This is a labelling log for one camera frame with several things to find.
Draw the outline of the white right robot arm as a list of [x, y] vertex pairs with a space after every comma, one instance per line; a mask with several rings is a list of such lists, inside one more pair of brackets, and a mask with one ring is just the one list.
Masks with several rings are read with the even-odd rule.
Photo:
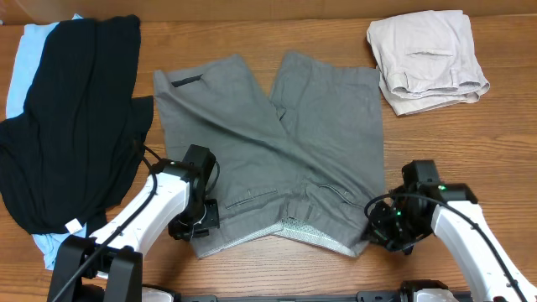
[[436, 280], [405, 281], [396, 301], [534, 301], [536, 288], [493, 235], [468, 185], [447, 184], [432, 160], [402, 168], [403, 184], [364, 208], [364, 239], [390, 252], [412, 253], [430, 235], [447, 247], [470, 291], [456, 294]]

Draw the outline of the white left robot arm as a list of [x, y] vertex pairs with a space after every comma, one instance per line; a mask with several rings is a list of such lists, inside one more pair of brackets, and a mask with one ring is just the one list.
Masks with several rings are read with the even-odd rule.
[[220, 167], [210, 149], [191, 145], [181, 161], [150, 164], [140, 192], [89, 237], [74, 235], [60, 246], [49, 301], [179, 301], [171, 289], [143, 282], [143, 258], [162, 231], [175, 240], [206, 237], [220, 226], [209, 198]]

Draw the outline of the grey shorts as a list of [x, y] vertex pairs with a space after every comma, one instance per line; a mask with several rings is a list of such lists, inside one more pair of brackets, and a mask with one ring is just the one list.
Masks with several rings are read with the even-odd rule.
[[240, 55], [153, 75], [167, 156], [192, 145], [220, 166], [220, 226], [200, 258], [275, 235], [356, 257], [365, 205], [384, 190], [380, 74], [289, 52], [269, 94]]

